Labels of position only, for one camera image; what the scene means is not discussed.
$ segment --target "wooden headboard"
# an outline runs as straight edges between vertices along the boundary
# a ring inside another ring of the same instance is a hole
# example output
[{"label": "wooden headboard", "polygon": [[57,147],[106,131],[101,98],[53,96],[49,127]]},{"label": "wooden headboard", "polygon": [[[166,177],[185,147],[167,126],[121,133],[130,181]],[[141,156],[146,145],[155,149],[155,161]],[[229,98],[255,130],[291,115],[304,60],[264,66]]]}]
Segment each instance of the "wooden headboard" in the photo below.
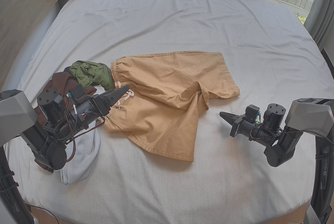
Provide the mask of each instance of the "wooden headboard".
[{"label": "wooden headboard", "polygon": [[58,0],[0,0],[0,89],[32,31]]}]

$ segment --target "fitted sheet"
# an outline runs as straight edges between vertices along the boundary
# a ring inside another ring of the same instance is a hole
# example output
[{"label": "fitted sheet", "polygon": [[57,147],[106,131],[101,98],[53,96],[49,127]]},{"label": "fitted sheet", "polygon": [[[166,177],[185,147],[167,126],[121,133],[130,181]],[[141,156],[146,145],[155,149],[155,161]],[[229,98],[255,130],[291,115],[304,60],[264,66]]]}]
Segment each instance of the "fitted sheet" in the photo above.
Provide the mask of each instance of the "fitted sheet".
[{"label": "fitted sheet", "polygon": [[334,98],[334,80],[317,45],[287,6],[266,0],[69,0],[19,84],[36,97],[55,72],[77,60],[173,51],[222,52],[240,96],[209,101],[199,119],[194,163],[143,151],[99,128],[89,176],[62,185],[34,163],[21,138],[6,145],[22,197],[73,223],[261,223],[306,203],[313,190],[315,138],[304,134],[294,156],[270,167],[264,147],[220,111],[254,104],[286,109],[303,97]]}]

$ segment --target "green garment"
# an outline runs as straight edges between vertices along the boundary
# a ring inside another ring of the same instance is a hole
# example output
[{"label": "green garment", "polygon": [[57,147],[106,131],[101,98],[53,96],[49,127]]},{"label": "green garment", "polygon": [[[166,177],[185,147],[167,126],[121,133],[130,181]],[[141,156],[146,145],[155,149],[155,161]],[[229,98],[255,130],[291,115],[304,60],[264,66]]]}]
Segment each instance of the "green garment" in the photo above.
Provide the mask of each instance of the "green garment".
[{"label": "green garment", "polygon": [[101,85],[105,90],[115,88],[110,68],[103,63],[76,61],[69,68],[69,73],[85,88],[90,85]]}]

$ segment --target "tan shorts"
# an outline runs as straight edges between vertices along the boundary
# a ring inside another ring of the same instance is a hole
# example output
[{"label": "tan shorts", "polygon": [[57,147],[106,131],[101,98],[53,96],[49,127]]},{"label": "tan shorts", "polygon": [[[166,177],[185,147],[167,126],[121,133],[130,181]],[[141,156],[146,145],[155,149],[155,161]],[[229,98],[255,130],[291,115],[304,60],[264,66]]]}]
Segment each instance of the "tan shorts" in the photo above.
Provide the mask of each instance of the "tan shorts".
[{"label": "tan shorts", "polygon": [[209,99],[240,95],[219,52],[127,56],[111,72],[116,88],[129,84],[134,96],[111,108],[106,128],[145,151],[183,161],[194,161],[198,117]]}]

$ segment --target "clothing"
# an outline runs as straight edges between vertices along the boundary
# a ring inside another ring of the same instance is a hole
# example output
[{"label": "clothing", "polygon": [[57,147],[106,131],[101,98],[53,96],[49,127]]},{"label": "clothing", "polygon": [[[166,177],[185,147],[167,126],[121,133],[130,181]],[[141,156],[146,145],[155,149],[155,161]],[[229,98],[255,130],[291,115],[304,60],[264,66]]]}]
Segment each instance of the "clothing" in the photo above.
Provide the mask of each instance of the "clothing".
[{"label": "clothing", "polygon": [[134,96],[124,95],[120,107],[111,108],[105,127],[150,153],[189,162],[208,100],[240,95],[221,53],[127,56],[113,62],[111,72],[120,86],[130,85]]},{"label": "clothing", "polygon": [[[57,88],[59,92],[68,93],[70,88],[73,88],[77,85],[77,80],[71,76],[69,73],[60,72],[52,75],[52,79],[46,84],[43,90],[47,88]],[[104,92],[104,89],[101,86],[97,86],[94,88],[93,86],[89,86],[86,88],[87,95],[93,95],[94,93],[101,94]],[[71,101],[69,101],[69,105],[67,106],[69,109],[72,107]],[[44,125],[46,122],[46,118],[43,112],[39,107],[35,108],[35,111],[38,116],[38,122],[40,125]],[[95,121],[89,125],[89,129],[95,126]],[[73,159],[66,163],[65,166],[60,169],[61,174],[61,182],[65,185],[77,182],[79,180],[85,179],[92,167],[92,164],[98,154],[100,148],[100,136],[98,130],[92,130],[75,140],[75,155]],[[70,157],[73,151],[73,143],[69,143],[66,147],[67,157]],[[47,169],[47,167],[35,159],[35,162],[38,163],[42,168]]]},{"label": "clothing", "polygon": [[76,61],[69,68],[69,73],[73,75],[79,83],[83,84],[85,88],[97,85],[101,85],[105,90],[115,88],[111,71],[109,67],[103,63]]}]

